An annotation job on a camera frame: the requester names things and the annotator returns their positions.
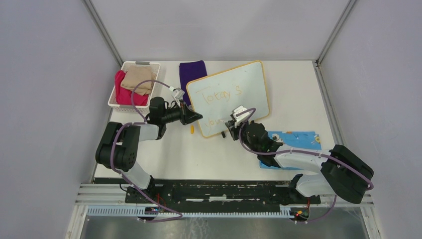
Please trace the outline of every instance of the purple cloth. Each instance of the purple cloth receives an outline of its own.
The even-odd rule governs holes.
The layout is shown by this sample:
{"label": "purple cloth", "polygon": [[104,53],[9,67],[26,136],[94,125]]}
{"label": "purple cloth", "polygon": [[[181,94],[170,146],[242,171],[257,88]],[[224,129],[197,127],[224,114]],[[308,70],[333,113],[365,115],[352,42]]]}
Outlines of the purple cloth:
{"label": "purple cloth", "polygon": [[183,100],[188,106],[191,105],[191,100],[189,100],[189,95],[186,91],[186,84],[190,81],[202,78],[204,76],[207,76],[207,69],[205,68],[204,61],[180,63],[180,88],[185,92],[185,94],[183,95]]}

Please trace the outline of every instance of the metal frame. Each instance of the metal frame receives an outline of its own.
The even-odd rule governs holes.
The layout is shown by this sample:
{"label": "metal frame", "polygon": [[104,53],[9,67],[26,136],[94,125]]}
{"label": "metal frame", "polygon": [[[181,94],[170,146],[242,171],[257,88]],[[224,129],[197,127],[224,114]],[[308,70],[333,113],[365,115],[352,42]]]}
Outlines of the metal frame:
{"label": "metal frame", "polygon": [[[98,15],[93,3],[91,0],[82,0],[86,6],[88,12],[94,20],[99,32],[101,33],[104,41],[109,47],[113,57],[119,65],[123,64],[123,60],[114,45],[104,23],[102,22],[100,16]],[[357,3],[357,0],[349,0],[347,6],[345,7],[341,17],[336,23],[332,33],[330,34],[325,46],[323,47],[319,57],[314,61],[314,69],[316,77],[319,84],[319,89],[321,91],[322,100],[324,102],[325,110],[328,116],[328,121],[332,130],[334,137],[334,142],[338,144],[344,144],[344,140],[341,134],[340,126],[338,124],[338,119],[336,117],[333,105],[331,103],[329,93],[327,91],[324,79],[321,74],[321,62],[324,60],[327,52],[329,51],[332,43],[340,32],[341,28],[344,26],[345,21],[347,20],[350,12]],[[79,193],[75,202],[75,207],[72,213],[72,218],[69,223],[69,227],[66,233],[66,239],[78,239],[82,233],[82,227],[84,225],[87,213],[90,206],[95,206],[97,209],[111,209],[115,206],[127,206],[129,208],[133,207],[148,207],[154,206],[153,204],[127,204],[124,202],[125,192],[123,192],[119,185],[116,184],[82,184]],[[332,195],[321,195],[321,204],[311,205],[311,207],[329,207],[332,203]],[[303,207],[303,205],[289,205],[290,207]],[[336,207],[359,207],[361,209],[362,215],[364,217],[365,227],[367,229],[370,239],[380,239],[381,233],[375,219],[375,206],[372,201],[372,197],[367,194],[365,195],[361,204],[351,204],[342,200],[341,198],[337,199]]]}

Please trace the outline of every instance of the blue towel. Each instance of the blue towel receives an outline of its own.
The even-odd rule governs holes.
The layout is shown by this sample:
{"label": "blue towel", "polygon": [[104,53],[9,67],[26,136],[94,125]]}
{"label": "blue towel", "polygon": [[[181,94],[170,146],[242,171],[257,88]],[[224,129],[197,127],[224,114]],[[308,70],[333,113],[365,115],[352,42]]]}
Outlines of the blue towel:
{"label": "blue towel", "polygon": [[[281,131],[268,131],[268,136],[273,138],[273,136],[278,135],[278,138],[282,139],[285,144],[295,148],[304,148],[304,149],[314,149],[314,150],[321,150],[321,144],[315,141],[316,137],[319,137],[318,134],[315,132],[281,132]],[[268,169],[284,169],[284,170],[300,170],[300,168],[292,168],[292,167],[268,167],[267,165],[263,164],[259,161],[260,168],[268,168]]]}

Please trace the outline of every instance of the red cloth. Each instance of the red cloth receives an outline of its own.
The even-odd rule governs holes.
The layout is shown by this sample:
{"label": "red cloth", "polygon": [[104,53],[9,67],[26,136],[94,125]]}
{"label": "red cloth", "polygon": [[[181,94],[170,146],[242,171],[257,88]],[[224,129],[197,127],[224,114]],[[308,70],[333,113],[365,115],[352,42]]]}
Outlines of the red cloth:
{"label": "red cloth", "polygon": [[[114,76],[114,85],[116,88],[116,101],[119,105],[132,105],[132,91],[120,86],[126,73],[122,70],[118,71]],[[145,106],[148,103],[148,95],[140,95],[135,93],[133,101],[136,106]]]}

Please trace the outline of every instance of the yellow whiteboard border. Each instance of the yellow whiteboard border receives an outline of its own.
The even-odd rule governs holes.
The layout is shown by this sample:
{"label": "yellow whiteboard border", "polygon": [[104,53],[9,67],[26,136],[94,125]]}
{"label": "yellow whiteboard border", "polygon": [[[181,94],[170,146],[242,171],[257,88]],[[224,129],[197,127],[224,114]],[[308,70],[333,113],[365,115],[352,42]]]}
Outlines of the yellow whiteboard border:
{"label": "yellow whiteboard border", "polygon": [[[215,76],[215,75],[218,75],[218,74],[224,73],[224,72],[226,72],[226,71],[231,71],[231,70],[233,70],[233,69],[236,69],[236,68],[239,68],[239,67],[242,67],[242,66],[246,66],[246,65],[249,65],[249,64],[252,64],[252,63],[255,63],[255,62],[259,62],[259,63],[261,64],[261,68],[262,68],[262,77],[264,78],[265,95],[266,95],[266,97],[267,97],[267,106],[268,106],[268,114],[267,114],[266,116],[263,116],[263,117],[261,117],[261,118],[255,119],[255,120],[263,119],[263,118],[265,118],[265,117],[269,116],[269,115],[270,115],[270,113],[271,113],[271,108],[270,108],[270,103],[269,103],[269,100],[268,100],[267,81],[265,80],[264,64],[263,64],[263,63],[262,63],[262,61],[260,61],[260,60],[251,61],[251,62],[248,62],[248,63],[242,64],[242,65],[235,66],[235,67],[229,68],[229,69],[227,69],[227,70],[220,71],[220,72],[217,72],[217,73],[211,74],[211,75],[209,75],[209,76],[204,76],[204,77],[202,77],[202,78],[199,78],[199,79],[196,79],[196,80],[193,80],[193,81],[188,82],[188,83],[186,84],[186,91],[188,92],[189,100],[191,100],[192,108],[194,109],[194,111],[195,111],[195,106],[194,106],[194,103],[193,103],[193,101],[192,101],[191,94],[189,94],[189,88],[188,88],[188,86],[189,86],[189,84],[190,84],[190,83],[193,83],[193,82],[196,82],[196,81],[200,81],[200,80],[203,80],[203,79],[205,79],[205,78],[208,78],[208,77],[211,77],[211,76]],[[204,137],[204,138],[210,138],[210,137],[213,137],[213,136],[219,135],[219,133],[216,133],[216,134],[212,134],[212,135],[210,135],[210,136],[204,136],[204,133],[202,133],[202,128],[201,128],[201,126],[199,125],[199,123],[198,123],[198,127],[199,127],[199,130],[201,131],[202,137]]]}

